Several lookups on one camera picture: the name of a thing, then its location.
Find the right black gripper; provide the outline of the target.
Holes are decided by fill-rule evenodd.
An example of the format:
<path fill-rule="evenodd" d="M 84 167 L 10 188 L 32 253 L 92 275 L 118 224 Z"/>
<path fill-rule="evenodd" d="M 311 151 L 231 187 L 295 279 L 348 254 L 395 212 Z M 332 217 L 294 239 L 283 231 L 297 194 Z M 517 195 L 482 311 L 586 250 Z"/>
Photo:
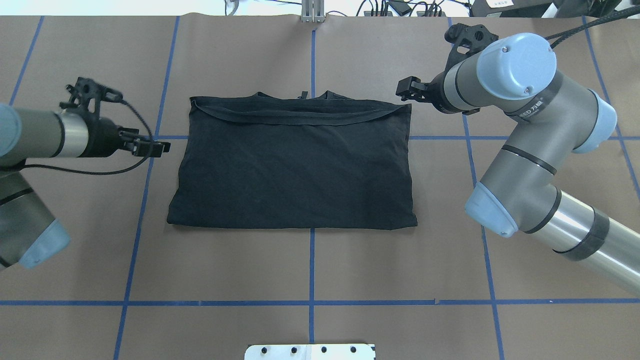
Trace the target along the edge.
<path fill-rule="evenodd" d="M 441 113 L 450 113 L 451 104 L 444 89 L 445 72 L 439 73 L 428 84 L 416 76 L 408 76 L 397 82 L 395 95 L 402 101 L 427 102 Z"/>

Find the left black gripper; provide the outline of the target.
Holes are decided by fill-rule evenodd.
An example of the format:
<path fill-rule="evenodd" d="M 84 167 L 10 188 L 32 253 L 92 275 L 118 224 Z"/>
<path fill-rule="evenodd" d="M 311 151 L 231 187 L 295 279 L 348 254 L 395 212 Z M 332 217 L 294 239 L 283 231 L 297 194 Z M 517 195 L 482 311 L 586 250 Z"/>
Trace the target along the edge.
<path fill-rule="evenodd" d="M 138 129 L 121 129 L 108 118 L 90 120 L 90 158 L 110 157 L 121 149 L 135 157 L 160 158 L 168 153 L 171 143 L 151 140 Z"/>

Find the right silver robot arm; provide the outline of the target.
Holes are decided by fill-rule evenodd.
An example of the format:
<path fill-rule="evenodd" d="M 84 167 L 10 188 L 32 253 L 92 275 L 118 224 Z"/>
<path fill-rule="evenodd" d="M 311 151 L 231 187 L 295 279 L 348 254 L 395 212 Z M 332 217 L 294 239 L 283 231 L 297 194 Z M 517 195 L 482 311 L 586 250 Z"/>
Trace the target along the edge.
<path fill-rule="evenodd" d="M 592 152 L 614 133 L 615 109 L 558 70 L 553 46 L 539 34 L 499 38 L 457 23 L 445 39 L 452 45 L 445 69 L 429 82 L 400 80 L 396 96 L 444 114 L 496 107 L 516 122 L 466 214 L 501 237 L 531 235 L 637 296 L 639 234 L 553 185 L 570 154 Z"/>

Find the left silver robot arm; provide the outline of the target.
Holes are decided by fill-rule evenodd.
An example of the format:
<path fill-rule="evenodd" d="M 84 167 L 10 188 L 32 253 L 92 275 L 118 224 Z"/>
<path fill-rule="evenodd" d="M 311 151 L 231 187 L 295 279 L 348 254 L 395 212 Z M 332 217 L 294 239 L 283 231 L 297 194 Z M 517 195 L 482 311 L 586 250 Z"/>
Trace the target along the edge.
<path fill-rule="evenodd" d="M 121 170 L 76 170 L 37 160 L 107 158 L 117 151 L 139 160 Z M 1 105 L 1 269 L 32 269 L 64 250 L 71 236 L 41 199 L 25 172 L 48 170 L 87 176 L 128 173 L 170 151 L 148 123 L 142 130 L 115 124 L 86 105 L 61 105 L 59 111 L 37 111 Z"/>

